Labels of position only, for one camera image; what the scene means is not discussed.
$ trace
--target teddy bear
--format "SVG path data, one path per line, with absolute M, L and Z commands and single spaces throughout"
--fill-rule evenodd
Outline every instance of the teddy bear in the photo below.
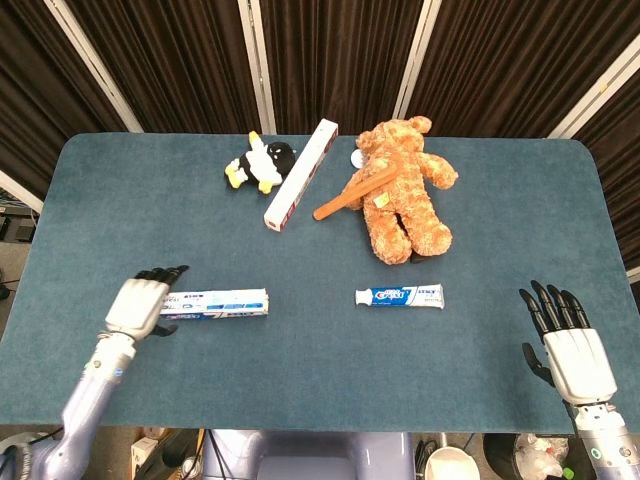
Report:
M 440 189 L 450 188 L 458 173 L 444 158 L 423 153 L 431 120 L 417 116 L 390 120 L 358 136 L 364 159 L 345 190 L 389 166 L 397 168 L 393 180 L 347 206 L 363 209 L 376 256 L 388 265 L 407 261 L 412 251 L 420 256 L 441 255 L 451 246 L 449 227 L 436 216 L 424 178 Z

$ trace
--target robotic arm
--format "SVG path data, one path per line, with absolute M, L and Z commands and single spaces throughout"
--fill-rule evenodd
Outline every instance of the robotic arm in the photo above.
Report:
M 547 286 L 547 292 L 536 281 L 531 286 L 539 303 L 526 290 L 521 289 L 520 296 L 531 313 L 550 368 L 543 367 L 531 344 L 524 343 L 529 368 L 562 397 L 598 479 L 640 480 L 640 452 L 624 419 L 609 402 L 618 387 L 598 332 L 570 292 L 553 285 Z
M 96 350 L 62 413 L 60 441 L 34 441 L 0 455 L 0 480 L 77 480 L 89 463 L 91 444 L 109 400 L 136 354 L 135 342 L 148 335 L 168 336 L 177 327 L 157 325 L 165 295 L 186 271 L 155 268 L 127 280 L 98 335 Z

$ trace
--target wooden stick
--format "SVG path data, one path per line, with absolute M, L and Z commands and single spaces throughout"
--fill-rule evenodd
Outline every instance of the wooden stick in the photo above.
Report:
M 324 220 L 329 215 L 333 215 L 341 208 L 346 207 L 349 203 L 364 197 L 367 193 L 381 187 L 385 183 L 389 183 L 397 176 L 398 168 L 395 165 L 391 165 L 375 175 L 372 175 L 369 178 L 356 183 L 352 187 L 349 187 L 333 200 L 330 200 L 321 207 L 316 208 L 313 212 L 313 218 L 316 220 Z

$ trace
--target black and white plush toy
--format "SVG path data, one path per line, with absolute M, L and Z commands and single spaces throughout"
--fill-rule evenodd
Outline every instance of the black and white plush toy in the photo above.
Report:
M 256 132 L 249 134 L 249 144 L 251 150 L 227 165 L 224 174 L 233 188 L 249 181 L 267 195 L 289 174 L 296 161 L 295 154 L 284 142 L 265 145 Z

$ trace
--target blue table surface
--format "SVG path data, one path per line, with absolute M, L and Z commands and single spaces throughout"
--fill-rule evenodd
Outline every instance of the blue table surface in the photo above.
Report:
M 308 137 L 284 136 L 298 153 Z M 270 198 L 226 187 L 246 135 L 87 134 L 61 153 L 4 338 L 0 423 L 56 423 L 122 282 L 189 264 L 175 290 L 266 288 L 268 317 L 181 321 L 138 346 L 106 424 L 362 431 L 571 429 L 521 343 L 519 295 L 572 291 L 640 431 L 640 322 L 593 159 L 570 140 L 427 138 L 459 171 L 427 186 L 450 251 L 386 266 L 362 213 L 315 222 L 353 173 L 338 137 L 283 233 Z M 355 307 L 354 290 L 442 283 L 444 310 Z

